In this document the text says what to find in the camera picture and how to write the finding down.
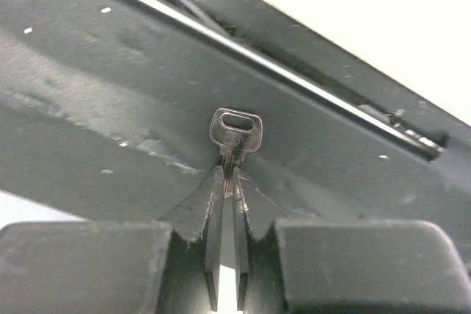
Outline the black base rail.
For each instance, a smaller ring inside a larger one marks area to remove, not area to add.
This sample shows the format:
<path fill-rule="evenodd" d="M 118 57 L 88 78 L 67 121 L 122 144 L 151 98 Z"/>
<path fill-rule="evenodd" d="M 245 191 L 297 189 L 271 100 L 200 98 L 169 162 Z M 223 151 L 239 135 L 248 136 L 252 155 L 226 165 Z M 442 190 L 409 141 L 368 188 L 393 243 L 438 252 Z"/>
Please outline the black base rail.
<path fill-rule="evenodd" d="M 259 0 L 1 0 L 1 189 L 149 221 L 259 115 L 243 181 L 284 215 L 417 219 L 470 260 L 470 128 Z"/>

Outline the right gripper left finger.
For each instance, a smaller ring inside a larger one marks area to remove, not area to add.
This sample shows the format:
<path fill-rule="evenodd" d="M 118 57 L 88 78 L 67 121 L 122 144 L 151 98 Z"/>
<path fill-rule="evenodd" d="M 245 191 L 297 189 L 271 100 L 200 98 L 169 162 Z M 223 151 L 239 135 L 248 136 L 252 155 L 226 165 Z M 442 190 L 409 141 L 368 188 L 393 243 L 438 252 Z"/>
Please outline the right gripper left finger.
<path fill-rule="evenodd" d="M 3 313 L 210 313 L 218 307 L 224 172 L 153 222 L 1 230 Z"/>

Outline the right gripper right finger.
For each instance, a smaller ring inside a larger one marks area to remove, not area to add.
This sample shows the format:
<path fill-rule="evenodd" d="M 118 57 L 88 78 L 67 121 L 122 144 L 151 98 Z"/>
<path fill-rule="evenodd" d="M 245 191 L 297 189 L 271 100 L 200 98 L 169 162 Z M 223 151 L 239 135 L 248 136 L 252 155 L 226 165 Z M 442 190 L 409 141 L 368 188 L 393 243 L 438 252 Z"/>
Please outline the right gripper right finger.
<path fill-rule="evenodd" d="M 468 313 L 450 237 L 415 220 L 294 218 L 233 174 L 237 306 L 244 313 Z"/>

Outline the silver key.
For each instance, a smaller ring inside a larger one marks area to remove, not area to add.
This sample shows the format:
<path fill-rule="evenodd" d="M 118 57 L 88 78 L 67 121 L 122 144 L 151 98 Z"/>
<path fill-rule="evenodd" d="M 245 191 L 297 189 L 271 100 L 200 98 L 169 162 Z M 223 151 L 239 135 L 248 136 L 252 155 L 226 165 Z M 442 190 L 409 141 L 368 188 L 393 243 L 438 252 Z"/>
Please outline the silver key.
<path fill-rule="evenodd" d="M 259 150 L 263 139 L 263 122 L 259 115 L 218 108 L 211 119 L 209 137 L 220 149 L 224 170 L 224 197 L 232 196 L 233 172 L 246 154 Z"/>

